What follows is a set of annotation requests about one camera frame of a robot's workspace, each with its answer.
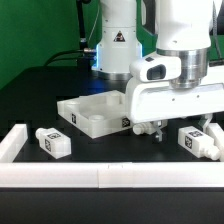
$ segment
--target white block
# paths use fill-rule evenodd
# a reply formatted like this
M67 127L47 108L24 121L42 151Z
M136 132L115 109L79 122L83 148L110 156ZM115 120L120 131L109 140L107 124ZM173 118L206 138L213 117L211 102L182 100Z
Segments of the white block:
M179 129L178 144L197 158L205 156L217 160L221 156L220 150L214 146L214 139L192 126Z
M58 114L91 138L132 128L126 117L125 96L110 91L57 103Z
M224 162L224 131L217 123L210 123L206 133L215 140L215 146L221 151L220 161Z
M224 187L224 163L0 164L0 188Z
M0 144L0 163L11 163L27 140L25 124L16 124Z
M167 123L168 123L167 120L161 121L160 129L166 127ZM133 132L136 135L141 135L144 133L151 135L156 132L156 129L151 122L145 122L145 123L139 123L139 124L134 125Z
M71 154L71 140L55 128L36 131L36 137L39 139L40 147L55 159Z

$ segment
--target warning label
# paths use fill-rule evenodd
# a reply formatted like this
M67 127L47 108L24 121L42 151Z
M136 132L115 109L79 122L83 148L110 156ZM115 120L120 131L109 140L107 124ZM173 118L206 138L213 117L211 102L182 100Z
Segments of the warning label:
M125 42L124 36L121 31L118 32L117 36L114 39L114 42Z

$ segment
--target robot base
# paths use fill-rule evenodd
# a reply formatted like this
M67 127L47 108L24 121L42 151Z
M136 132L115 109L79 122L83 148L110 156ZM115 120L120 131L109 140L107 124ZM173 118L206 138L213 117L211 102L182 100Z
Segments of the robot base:
M92 70L92 74L101 79L114 80L114 81L128 81L132 78L130 73L106 73L97 70Z

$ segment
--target black table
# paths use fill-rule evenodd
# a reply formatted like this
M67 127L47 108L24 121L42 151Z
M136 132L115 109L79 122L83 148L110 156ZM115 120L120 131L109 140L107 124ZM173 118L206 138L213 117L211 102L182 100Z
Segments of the black table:
M74 67L25 70L0 91L0 136L16 123L29 139L14 162L205 162L177 144L181 127L198 127L200 117L169 120L167 140L136 136L132 130L91 139L57 114L56 102L110 90L126 81L93 77ZM223 127L223 114L214 120ZM72 155L55 160L38 146L35 131L54 127L72 141ZM223 223L223 189L1 189L3 223Z

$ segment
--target green wall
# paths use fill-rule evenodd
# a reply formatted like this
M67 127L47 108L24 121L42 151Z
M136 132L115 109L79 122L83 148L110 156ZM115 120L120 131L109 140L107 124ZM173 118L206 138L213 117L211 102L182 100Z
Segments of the green wall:
M156 38L142 28L140 0L137 2L137 36L144 46L143 53L147 54L154 50ZM84 5L87 37L97 7L97 0ZM0 12L0 89L24 69L43 65L54 53L79 47L75 0L1 0ZM100 39L101 16L90 47L95 47Z

